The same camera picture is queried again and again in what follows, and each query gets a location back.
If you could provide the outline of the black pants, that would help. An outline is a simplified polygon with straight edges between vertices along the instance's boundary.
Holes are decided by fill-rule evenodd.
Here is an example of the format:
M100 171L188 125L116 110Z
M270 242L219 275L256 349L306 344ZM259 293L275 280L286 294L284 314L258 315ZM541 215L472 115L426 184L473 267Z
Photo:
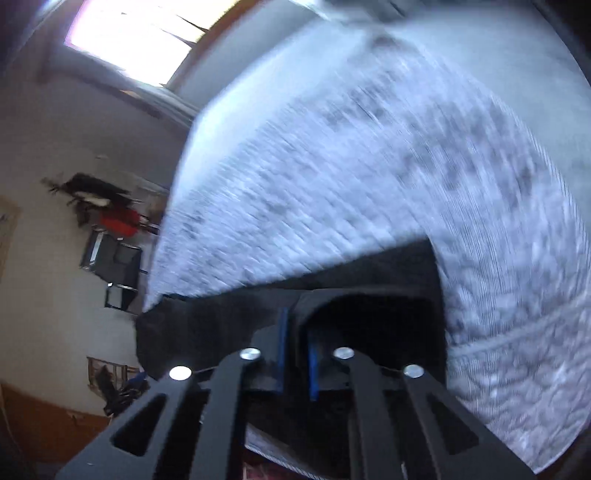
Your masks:
M287 329L287 367L307 367L305 335L325 335L400 370L417 364L445 381L446 320L435 253L422 239L300 277L218 295L164 295L136 320L136 355L159 379L200 371L247 347L257 331Z

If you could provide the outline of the wooden bench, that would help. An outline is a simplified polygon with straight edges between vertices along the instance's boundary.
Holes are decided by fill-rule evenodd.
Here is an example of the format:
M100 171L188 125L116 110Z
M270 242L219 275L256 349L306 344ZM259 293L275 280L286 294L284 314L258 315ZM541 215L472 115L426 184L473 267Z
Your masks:
M67 463L105 430L109 419L39 400L1 384L1 419L32 463Z

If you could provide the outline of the black chrome chair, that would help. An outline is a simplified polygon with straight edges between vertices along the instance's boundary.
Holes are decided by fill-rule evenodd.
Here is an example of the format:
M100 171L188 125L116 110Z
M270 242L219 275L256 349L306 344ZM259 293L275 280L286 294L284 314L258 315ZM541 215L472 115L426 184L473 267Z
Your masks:
M140 247L93 228L79 266L106 283L105 308L129 312L139 293L141 260Z

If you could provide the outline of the red bag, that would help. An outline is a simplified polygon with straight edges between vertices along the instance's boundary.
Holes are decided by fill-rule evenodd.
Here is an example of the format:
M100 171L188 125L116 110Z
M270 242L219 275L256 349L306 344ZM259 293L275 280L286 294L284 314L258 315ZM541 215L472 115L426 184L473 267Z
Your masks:
M99 214L100 225L116 237L131 238L139 230L140 215L129 208L111 208Z

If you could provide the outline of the wooden coat rack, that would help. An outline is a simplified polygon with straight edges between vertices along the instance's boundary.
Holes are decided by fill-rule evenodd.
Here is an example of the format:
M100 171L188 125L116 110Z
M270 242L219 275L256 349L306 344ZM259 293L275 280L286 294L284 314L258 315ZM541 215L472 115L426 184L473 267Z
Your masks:
M99 214L102 210L111 208L129 208L137 211L140 215L140 225L137 233L146 232L152 235L157 235L159 233L159 226L152 223L147 215L142 214L137 210L137 206L141 204L141 201L134 199L128 190L127 191L129 192L129 197L132 199L132 203L128 207L121 207L118 205L113 205L110 201L94 196L92 194L68 194L61 187L61 185L65 182L58 182L50 178L42 178L40 180L40 183L48 188L48 192L50 194L60 193L63 195L67 195L70 198L67 205L73 207L77 225L79 227L85 226L89 224L93 219L95 219L98 221L98 227L102 228L103 230L106 230L103 226L100 225L99 222Z

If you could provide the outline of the black garment on rack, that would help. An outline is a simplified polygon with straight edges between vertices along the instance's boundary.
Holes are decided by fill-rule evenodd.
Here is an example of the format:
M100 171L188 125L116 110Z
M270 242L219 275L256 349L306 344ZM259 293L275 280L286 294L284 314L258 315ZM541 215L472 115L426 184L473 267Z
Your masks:
M128 207L132 203L127 190L83 173L76 173L61 187L68 194L92 194L121 207Z

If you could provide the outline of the quilted grey-white mattress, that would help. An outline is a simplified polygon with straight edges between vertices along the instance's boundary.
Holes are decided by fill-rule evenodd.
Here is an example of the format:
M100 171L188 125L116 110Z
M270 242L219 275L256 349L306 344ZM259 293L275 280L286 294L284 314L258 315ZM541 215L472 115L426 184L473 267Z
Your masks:
M159 374L245 341L192 304L252 288L423 284L451 391L535 472L590 423L590 239L559 168L590 94L528 3L311 22L193 123L136 327Z

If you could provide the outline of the grey curtain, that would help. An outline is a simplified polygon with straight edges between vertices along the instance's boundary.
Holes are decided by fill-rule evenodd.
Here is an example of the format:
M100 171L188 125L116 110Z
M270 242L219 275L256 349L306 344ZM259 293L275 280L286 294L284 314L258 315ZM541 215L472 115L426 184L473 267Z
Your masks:
M190 129L198 114L197 107L163 87L135 83L121 92L146 107L150 115L163 117L178 127Z

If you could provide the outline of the wooden framed window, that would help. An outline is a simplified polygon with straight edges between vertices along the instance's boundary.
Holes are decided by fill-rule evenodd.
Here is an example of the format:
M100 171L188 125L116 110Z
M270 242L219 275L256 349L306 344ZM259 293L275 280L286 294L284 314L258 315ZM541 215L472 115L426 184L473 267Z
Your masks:
M79 57L124 77L173 89L223 34L259 1L55 1L36 80L57 74L98 81L77 72Z

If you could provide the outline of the framed wall picture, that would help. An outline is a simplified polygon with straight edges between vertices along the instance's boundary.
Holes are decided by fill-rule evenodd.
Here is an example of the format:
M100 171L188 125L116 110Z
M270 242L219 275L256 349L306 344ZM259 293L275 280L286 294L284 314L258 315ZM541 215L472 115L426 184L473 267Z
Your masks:
M0 196L0 276L3 275L13 234L16 230L21 209L14 202Z

